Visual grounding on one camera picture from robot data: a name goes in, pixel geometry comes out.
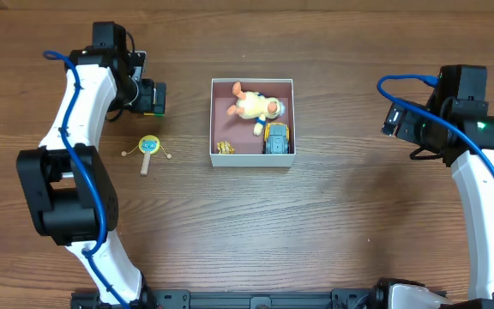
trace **yellow toy car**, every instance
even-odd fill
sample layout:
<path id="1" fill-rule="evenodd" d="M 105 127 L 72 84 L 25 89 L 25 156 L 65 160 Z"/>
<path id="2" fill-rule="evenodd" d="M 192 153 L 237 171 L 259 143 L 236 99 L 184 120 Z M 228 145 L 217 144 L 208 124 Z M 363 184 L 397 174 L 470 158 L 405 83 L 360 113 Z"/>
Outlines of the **yellow toy car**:
<path id="1" fill-rule="evenodd" d="M 289 153 L 289 127 L 287 124 L 266 124 L 262 153 L 267 155 L 283 155 Z"/>

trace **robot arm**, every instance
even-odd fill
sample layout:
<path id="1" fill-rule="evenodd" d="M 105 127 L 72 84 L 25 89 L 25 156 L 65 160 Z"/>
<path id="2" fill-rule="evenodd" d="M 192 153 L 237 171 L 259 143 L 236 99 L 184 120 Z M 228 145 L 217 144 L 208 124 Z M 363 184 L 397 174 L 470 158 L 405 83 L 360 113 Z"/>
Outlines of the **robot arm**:
<path id="1" fill-rule="evenodd" d="M 494 150 L 484 150 L 494 165 Z M 451 166 L 461 194 L 470 251 L 468 298 L 494 297 L 494 181 L 481 159 L 462 154 Z"/>
<path id="2" fill-rule="evenodd" d="M 105 115 L 116 98 L 116 81 L 110 68 L 100 67 L 97 64 L 77 65 L 76 69 L 81 79 L 82 90 L 70 115 L 67 128 L 69 141 L 74 146 L 81 143 L 98 149 Z M 65 149 L 58 129 L 62 125 L 64 114 L 75 91 L 75 78 L 71 70 L 66 73 L 66 78 L 68 82 L 62 104 L 49 133 L 41 140 L 40 148 Z"/>
<path id="3" fill-rule="evenodd" d="M 487 116 L 489 104 L 485 102 L 486 77 L 485 67 L 444 66 L 426 106 L 407 103 L 445 119 L 458 128 L 483 149 L 494 166 L 494 117 Z M 411 159 L 443 159 L 443 163 L 451 167 L 453 179 L 461 194 L 467 226 L 470 251 L 468 296 L 471 300 L 494 300 L 494 178 L 488 167 L 451 130 L 395 103 L 390 107 L 383 133 L 417 144 L 419 149 L 411 153 Z M 432 152 L 433 155 L 418 156 L 422 150 Z M 416 289 L 397 290 L 411 293 Z M 401 303 L 402 299 L 408 298 L 396 295 L 395 303 Z"/>
<path id="4" fill-rule="evenodd" d="M 72 51 L 69 60 L 75 65 L 81 90 L 69 116 L 67 137 L 99 193 L 107 235 L 92 257 L 86 258 L 83 251 L 95 246 L 100 222 L 93 195 L 59 130 L 76 86 L 74 73 L 67 66 L 66 92 L 49 133 L 37 149 L 22 150 L 16 162 L 33 224 L 40 235 L 51 236 L 80 259 L 99 288 L 101 303 L 120 304 L 108 289 L 111 286 L 130 307 L 153 308 L 152 293 L 117 236 L 117 194 L 97 148 L 107 112 L 128 109 L 163 114 L 165 84 L 142 79 L 146 52 L 127 51 L 126 31 L 113 22 L 95 22 L 93 44 Z M 70 177 L 75 188 L 52 188 L 51 183 Z"/>

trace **wooden surface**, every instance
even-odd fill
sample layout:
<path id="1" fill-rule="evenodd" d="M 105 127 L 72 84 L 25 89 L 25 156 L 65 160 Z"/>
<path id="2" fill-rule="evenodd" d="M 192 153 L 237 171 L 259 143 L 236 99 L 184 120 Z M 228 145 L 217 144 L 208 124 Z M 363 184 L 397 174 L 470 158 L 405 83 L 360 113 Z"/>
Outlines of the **wooden surface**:
<path id="1" fill-rule="evenodd" d="M 125 113 L 99 151 L 117 189 L 118 231 L 152 288 L 326 291 L 396 276 L 467 297 L 465 226 L 450 170 L 412 162 L 413 145 L 380 134 L 387 74 L 488 66 L 494 114 L 494 14 L 0 11 L 0 308 L 66 308 L 93 288 L 80 263 L 39 237 L 16 176 L 55 118 L 65 78 L 45 49 L 90 43 L 114 20 L 167 82 L 167 115 Z M 214 77 L 292 78 L 298 155 L 290 170 L 212 168 Z M 417 82 L 386 88 L 424 102 Z M 123 158 L 155 134 L 172 154 Z"/>
<path id="2" fill-rule="evenodd" d="M 0 0 L 0 9 L 179 9 L 494 12 L 487 0 Z"/>

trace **plush toy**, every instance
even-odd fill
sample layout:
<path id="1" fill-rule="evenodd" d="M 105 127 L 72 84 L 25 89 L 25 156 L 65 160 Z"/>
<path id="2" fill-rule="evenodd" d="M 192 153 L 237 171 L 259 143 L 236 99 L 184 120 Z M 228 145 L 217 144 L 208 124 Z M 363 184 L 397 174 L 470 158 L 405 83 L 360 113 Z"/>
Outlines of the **plush toy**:
<path id="1" fill-rule="evenodd" d="M 237 114 L 243 119 L 256 118 L 254 133 L 260 136 L 266 119 L 285 115 L 285 105 L 276 98 L 266 98 L 258 92 L 241 91 L 241 83 L 233 84 L 232 93 L 238 97 L 236 105 L 228 108 L 228 115 Z"/>

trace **open box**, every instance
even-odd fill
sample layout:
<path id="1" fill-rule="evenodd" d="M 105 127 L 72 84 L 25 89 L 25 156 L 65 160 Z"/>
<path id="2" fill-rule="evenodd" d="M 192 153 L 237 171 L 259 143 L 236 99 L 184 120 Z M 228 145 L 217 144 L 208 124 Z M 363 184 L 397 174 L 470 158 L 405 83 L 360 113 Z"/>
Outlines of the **open box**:
<path id="1" fill-rule="evenodd" d="M 241 82 L 244 91 L 278 98 L 286 107 L 286 113 L 269 123 L 279 122 L 289 127 L 289 154 L 262 154 L 264 131 L 260 136 L 253 133 L 255 119 L 228 116 L 228 107 L 238 98 L 232 94 L 234 82 Z M 297 153 L 295 146 L 295 122 L 292 79 L 262 78 L 215 78 L 211 84 L 211 132 L 209 155 L 213 167 L 290 167 Z M 234 154 L 219 154 L 217 142 L 228 141 Z"/>

